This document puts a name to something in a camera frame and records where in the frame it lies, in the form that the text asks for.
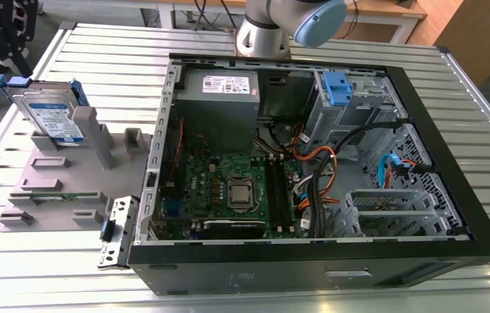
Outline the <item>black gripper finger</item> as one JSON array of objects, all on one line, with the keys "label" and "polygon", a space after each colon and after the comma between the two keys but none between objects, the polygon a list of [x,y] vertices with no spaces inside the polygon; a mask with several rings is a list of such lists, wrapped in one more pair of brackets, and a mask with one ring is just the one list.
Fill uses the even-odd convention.
[{"label": "black gripper finger", "polygon": [[27,49],[24,48],[23,43],[18,38],[13,38],[10,40],[9,49],[9,68],[18,76],[30,76],[32,74],[32,70],[26,61],[26,57],[23,56],[23,52],[26,52]]}]

